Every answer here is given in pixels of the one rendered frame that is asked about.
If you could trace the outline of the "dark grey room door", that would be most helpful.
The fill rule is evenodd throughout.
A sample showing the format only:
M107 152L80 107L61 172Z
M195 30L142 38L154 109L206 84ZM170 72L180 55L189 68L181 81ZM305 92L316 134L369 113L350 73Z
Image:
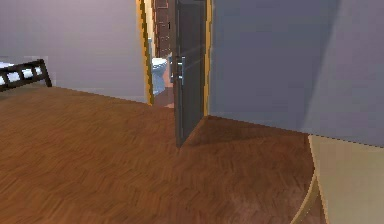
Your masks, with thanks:
M174 77L176 145L180 148L203 117L206 0L175 0L175 56L185 56L184 84Z

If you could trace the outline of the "white toilet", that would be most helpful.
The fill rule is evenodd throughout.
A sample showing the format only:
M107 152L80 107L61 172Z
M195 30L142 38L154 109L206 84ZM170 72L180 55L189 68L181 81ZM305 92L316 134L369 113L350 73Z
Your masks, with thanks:
M164 58L152 59L152 84L153 94L158 95L165 90L164 72L167 68L167 60Z

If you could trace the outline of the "dark brown cupboard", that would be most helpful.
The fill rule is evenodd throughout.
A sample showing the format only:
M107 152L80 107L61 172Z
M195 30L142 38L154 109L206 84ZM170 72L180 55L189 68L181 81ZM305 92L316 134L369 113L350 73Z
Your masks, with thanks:
M167 58L171 54L169 0L152 0L155 54Z

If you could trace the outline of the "black framed bed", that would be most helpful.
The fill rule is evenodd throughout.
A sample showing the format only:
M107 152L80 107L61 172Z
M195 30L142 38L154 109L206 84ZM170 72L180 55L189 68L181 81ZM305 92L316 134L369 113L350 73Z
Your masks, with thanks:
M0 62L0 92L39 81L44 81L47 87L52 86L52 81L43 59L21 64Z

